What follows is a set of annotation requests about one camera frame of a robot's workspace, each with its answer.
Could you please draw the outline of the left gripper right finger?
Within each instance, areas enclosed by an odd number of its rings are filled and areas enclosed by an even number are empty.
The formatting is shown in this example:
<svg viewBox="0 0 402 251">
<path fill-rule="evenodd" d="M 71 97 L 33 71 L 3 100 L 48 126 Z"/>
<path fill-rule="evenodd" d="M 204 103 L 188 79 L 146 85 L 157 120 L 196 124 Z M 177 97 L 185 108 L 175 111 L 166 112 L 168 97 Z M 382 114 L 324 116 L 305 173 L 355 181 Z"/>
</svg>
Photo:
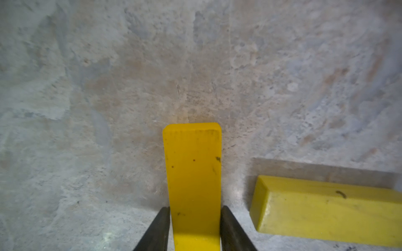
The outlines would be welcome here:
<svg viewBox="0 0 402 251">
<path fill-rule="evenodd" d="M 227 206 L 223 206 L 221 209 L 220 238 L 223 251 L 257 251 Z"/>
</svg>

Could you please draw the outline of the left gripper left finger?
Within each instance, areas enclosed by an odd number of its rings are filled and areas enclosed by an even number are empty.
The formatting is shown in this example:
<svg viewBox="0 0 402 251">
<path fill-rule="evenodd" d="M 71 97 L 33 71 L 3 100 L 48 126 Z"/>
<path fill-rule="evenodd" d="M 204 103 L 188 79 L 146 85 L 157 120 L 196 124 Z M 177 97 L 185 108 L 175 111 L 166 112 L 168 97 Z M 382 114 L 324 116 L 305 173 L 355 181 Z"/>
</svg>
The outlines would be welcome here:
<svg viewBox="0 0 402 251">
<path fill-rule="evenodd" d="M 170 207 L 162 207 L 133 251 L 167 251 Z"/>
</svg>

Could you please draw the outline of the yellow block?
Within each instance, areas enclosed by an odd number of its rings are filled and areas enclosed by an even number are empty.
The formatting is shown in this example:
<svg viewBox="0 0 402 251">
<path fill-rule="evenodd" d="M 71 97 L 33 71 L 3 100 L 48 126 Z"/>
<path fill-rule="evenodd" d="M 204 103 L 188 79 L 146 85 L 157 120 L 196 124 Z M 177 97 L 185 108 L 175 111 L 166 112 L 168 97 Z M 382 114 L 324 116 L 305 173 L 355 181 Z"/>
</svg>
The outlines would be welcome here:
<svg viewBox="0 0 402 251">
<path fill-rule="evenodd" d="M 402 245 L 402 194 L 392 189 L 259 176 L 250 216 L 265 234 Z"/>
<path fill-rule="evenodd" d="M 218 251 L 222 129 L 218 123 L 163 129 L 166 175 L 177 251 Z"/>
</svg>

